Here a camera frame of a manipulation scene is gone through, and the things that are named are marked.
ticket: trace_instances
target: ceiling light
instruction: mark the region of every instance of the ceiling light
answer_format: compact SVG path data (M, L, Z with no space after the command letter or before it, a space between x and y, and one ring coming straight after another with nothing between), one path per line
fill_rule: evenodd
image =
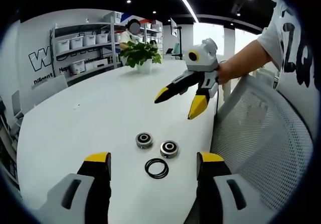
M182 2L185 4L185 6L187 7L187 9L189 10L190 14L192 15L192 17L194 18L196 23L199 23L199 20L197 19L193 9L191 8L190 4L188 3L187 0L182 0Z

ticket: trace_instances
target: white table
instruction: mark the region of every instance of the white table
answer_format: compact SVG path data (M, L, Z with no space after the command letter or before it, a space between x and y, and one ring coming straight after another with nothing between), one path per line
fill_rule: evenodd
M77 83L28 112L17 154L26 205L39 208L48 190L77 173L88 155L107 151L112 165L109 223L183 223L196 197L196 153L210 148L216 110L212 99L205 112L187 119L197 86L154 104L158 92L185 69L178 60L152 66L151 75L122 67ZM140 132L152 134L151 149L137 147ZM166 160L167 177L152 179L144 165L161 158L165 140L176 141L180 152Z

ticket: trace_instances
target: green leaves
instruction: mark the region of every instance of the green leaves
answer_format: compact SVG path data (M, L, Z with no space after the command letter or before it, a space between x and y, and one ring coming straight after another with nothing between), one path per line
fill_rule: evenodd
M152 59L154 63L162 63L161 56L157 53L157 47L152 44L128 42L127 49L120 52L119 56L127 57L126 66L135 67L136 64L142 65L147 59Z

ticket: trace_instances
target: white pot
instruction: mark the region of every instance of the white pot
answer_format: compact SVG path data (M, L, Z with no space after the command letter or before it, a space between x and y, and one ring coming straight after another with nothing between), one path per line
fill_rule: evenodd
M136 65L139 73L150 74L151 59L147 59L141 66Z

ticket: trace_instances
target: potted plant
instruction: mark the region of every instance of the potted plant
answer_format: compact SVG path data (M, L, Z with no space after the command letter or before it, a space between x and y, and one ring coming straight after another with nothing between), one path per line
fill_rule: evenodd
M157 53L157 47L152 44L144 43L127 43L128 48L121 51L119 56L127 58L126 66L137 69L141 73L149 73L152 63L162 63L161 56Z

